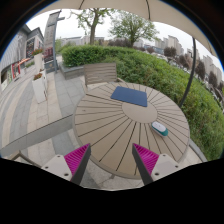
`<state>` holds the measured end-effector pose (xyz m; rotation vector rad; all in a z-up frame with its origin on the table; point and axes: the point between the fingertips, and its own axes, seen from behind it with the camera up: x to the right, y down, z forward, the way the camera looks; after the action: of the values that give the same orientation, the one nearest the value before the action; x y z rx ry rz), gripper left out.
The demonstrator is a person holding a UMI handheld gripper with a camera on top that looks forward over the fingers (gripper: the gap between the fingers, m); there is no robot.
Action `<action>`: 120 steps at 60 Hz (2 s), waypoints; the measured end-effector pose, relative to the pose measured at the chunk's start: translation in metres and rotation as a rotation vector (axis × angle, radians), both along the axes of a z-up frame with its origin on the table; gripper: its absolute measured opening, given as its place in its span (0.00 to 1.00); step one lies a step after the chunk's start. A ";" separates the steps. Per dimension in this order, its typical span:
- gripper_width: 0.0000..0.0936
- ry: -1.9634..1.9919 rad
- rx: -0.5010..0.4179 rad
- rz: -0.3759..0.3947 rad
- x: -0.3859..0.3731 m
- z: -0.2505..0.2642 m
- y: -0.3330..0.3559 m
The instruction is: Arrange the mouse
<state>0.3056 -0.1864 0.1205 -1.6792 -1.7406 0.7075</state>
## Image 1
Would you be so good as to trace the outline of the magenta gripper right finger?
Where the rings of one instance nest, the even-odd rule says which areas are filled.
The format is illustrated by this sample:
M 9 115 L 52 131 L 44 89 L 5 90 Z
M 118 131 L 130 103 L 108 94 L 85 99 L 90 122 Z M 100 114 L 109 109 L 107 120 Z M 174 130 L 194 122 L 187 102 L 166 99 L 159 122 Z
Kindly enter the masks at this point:
M 145 185 L 180 169 L 180 165 L 169 155 L 154 153 L 138 144 L 132 145 L 132 154 Z

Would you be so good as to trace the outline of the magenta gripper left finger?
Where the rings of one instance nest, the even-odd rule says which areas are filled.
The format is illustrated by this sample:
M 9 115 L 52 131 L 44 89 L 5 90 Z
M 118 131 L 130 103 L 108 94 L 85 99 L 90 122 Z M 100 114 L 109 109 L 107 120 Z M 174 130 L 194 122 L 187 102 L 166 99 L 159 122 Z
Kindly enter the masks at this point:
M 90 155 L 91 146 L 86 144 L 65 156 L 55 155 L 42 166 L 42 169 L 79 185 L 83 178 Z

